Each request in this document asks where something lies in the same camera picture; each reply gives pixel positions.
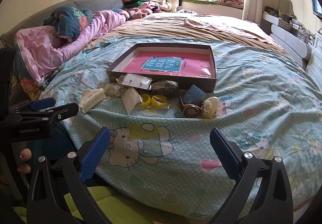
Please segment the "window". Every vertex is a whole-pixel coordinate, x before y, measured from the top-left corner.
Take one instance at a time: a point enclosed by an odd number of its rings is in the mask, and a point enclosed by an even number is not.
[[[312,0],[313,3],[313,13],[318,17],[322,18],[322,7],[318,0]]]

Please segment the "wristwatch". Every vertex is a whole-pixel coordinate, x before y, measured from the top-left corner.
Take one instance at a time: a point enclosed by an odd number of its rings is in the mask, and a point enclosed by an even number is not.
[[[186,118],[197,118],[201,114],[201,107],[193,105],[193,104],[184,104],[182,101],[182,97],[187,91],[183,91],[180,94],[180,101],[179,101],[179,107],[181,112]]]

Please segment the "hello kitty bedsheet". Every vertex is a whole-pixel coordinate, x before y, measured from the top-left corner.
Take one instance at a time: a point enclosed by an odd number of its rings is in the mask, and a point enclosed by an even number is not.
[[[79,103],[84,89],[108,83],[106,69],[130,47],[162,42],[211,46],[215,95],[223,109],[213,120],[183,118],[174,97],[167,112],[145,109],[128,116],[120,98],[105,98],[89,113],[63,122],[77,148],[102,126],[110,129],[111,143],[97,174],[146,205],[210,219],[234,186],[209,143],[217,127],[243,151],[282,157],[295,210],[311,199],[322,183],[322,95],[297,63],[273,51],[217,40],[111,38],[61,65],[41,98],[54,97],[57,105]],[[260,179],[245,212],[259,184]]]

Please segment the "white dresser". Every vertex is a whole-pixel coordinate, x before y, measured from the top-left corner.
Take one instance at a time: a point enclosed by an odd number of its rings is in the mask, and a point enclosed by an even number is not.
[[[322,92],[322,35],[320,33],[316,34],[314,48],[305,71]]]
[[[287,51],[295,62],[305,69],[311,57],[311,47],[275,24],[272,25],[271,31],[272,34],[270,36]]]

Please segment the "yellow bracelet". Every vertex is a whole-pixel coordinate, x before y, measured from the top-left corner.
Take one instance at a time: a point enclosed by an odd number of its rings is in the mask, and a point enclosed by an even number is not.
[[[167,101],[168,99],[163,96],[163,95],[154,95],[151,98],[151,104],[155,107],[155,108],[164,108],[166,106],[168,106],[167,102],[160,102],[159,100],[165,100]]]
[[[141,98],[143,98],[144,100],[147,100],[146,102],[142,103],[140,106],[141,107],[146,107],[148,105],[151,104],[151,97],[149,94],[142,94],[141,95]]]

